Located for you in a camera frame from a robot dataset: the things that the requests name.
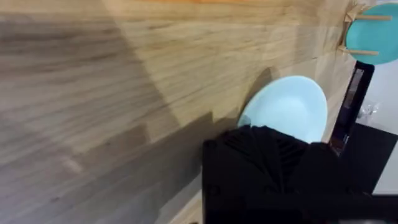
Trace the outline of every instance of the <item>black object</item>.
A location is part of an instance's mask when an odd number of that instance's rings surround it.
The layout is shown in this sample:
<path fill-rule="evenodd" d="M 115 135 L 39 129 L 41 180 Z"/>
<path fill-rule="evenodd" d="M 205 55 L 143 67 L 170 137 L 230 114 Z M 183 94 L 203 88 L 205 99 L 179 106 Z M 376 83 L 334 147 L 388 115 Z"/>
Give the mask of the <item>black object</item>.
<path fill-rule="evenodd" d="M 355 125 L 373 73 L 374 65 L 356 62 L 353 76 L 349 82 L 332 134 L 332 139 L 334 140 L 332 143 L 340 151 L 344 149 L 344 145 Z"/>
<path fill-rule="evenodd" d="M 203 215 L 213 223 L 398 217 L 395 197 L 361 191 L 328 145 L 245 126 L 203 146 Z"/>
<path fill-rule="evenodd" d="M 341 161 L 361 191 L 372 194 L 390 158 L 398 136 L 362 124 L 355 124 Z"/>

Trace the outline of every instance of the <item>wood grain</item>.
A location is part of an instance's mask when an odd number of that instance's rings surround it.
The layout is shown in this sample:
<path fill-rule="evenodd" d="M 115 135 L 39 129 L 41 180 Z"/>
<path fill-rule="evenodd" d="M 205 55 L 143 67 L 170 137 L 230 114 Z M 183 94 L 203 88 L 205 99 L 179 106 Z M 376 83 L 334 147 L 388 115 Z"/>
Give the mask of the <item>wood grain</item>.
<path fill-rule="evenodd" d="M 350 4 L 1 1 L 0 223 L 170 221 L 202 140 L 275 78 L 321 85 L 327 140 L 354 65 L 336 51 Z"/>

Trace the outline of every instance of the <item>light blue plate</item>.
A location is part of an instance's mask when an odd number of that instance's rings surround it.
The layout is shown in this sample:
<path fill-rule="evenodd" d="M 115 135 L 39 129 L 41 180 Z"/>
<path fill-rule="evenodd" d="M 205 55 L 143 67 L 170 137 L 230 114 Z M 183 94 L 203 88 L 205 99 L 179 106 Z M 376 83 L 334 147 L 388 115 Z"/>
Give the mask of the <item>light blue plate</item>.
<path fill-rule="evenodd" d="M 348 29 L 346 46 L 353 50 L 375 50 L 379 55 L 353 54 L 356 60 L 371 65 L 391 62 L 398 58 L 398 4 L 374 6 L 364 15 L 392 16 L 391 21 L 355 20 Z"/>
<path fill-rule="evenodd" d="M 291 76 L 271 82 L 245 107 L 238 126 L 268 126 L 302 141 L 319 142 L 326 128 L 328 106 L 318 84 Z"/>

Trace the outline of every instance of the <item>white wall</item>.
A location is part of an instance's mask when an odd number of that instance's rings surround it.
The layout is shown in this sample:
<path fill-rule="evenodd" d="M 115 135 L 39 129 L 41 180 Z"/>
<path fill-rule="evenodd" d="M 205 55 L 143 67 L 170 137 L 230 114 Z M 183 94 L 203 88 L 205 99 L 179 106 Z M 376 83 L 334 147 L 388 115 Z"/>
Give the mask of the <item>white wall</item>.
<path fill-rule="evenodd" d="M 379 103 L 368 126 L 398 135 L 398 60 L 376 65 L 364 103 Z M 374 189 L 374 194 L 398 194 L 398 144 Z"/>

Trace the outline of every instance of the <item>plate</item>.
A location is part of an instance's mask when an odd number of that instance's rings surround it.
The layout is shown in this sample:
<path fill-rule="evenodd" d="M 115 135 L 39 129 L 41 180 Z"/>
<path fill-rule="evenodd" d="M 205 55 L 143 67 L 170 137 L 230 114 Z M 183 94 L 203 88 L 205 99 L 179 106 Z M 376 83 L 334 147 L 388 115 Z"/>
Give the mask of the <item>plate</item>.
<path fill-rule="evenodd" d="M 273 81 L 254 95 L 238 127 L 266 125 L 311 143 L 321 141 L 327 117 L 322 89 L 312 79 L 297 75 Z"/>
<path fill-rule="evenodd" d="M 391 21 L 355 20 L 346 35 L 346 47 L 353 50 L 375 50 L 379 55 L 352 56 L 371 65 L 391 62 L 398 58 L 398 4 L 374 6 L 364 15 L 392 16 Z"/>

